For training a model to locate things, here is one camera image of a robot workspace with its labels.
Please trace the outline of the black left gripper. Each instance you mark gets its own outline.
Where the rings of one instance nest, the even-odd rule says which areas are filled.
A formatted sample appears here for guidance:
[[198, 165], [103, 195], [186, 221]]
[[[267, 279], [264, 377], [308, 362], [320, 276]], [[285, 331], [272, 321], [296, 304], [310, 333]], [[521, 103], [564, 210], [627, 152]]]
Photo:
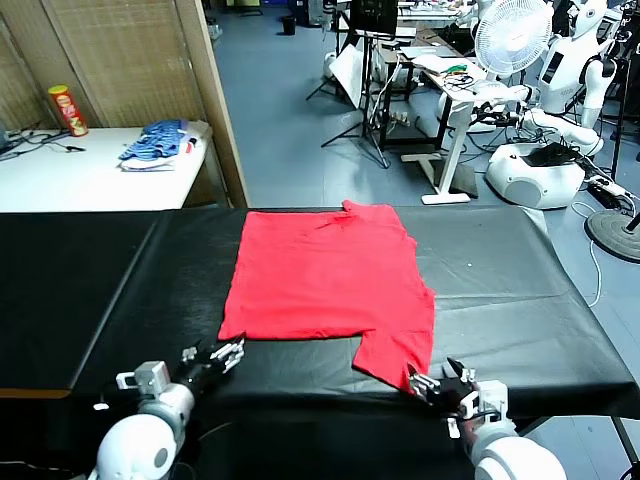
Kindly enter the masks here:
[[244, 357], [244, 338], [224, 344], [198, 340], [184, 348], [175, 372], [175, 382], [202, 393], [210, 389], [223, 374], [233, 369]]

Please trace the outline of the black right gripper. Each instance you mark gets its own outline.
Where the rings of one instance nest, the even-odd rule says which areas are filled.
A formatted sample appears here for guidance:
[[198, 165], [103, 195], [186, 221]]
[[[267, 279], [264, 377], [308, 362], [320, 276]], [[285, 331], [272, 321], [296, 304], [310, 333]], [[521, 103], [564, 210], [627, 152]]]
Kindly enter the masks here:
[[410, 367], [410, 389], [422, 400], [430, 400], [441, 413], [465, 415], [466, 408], [462, 402], [475, 390], [476, 370], [451, 357], [447, 358], [447, 362], [453, 376], [439, 381]]

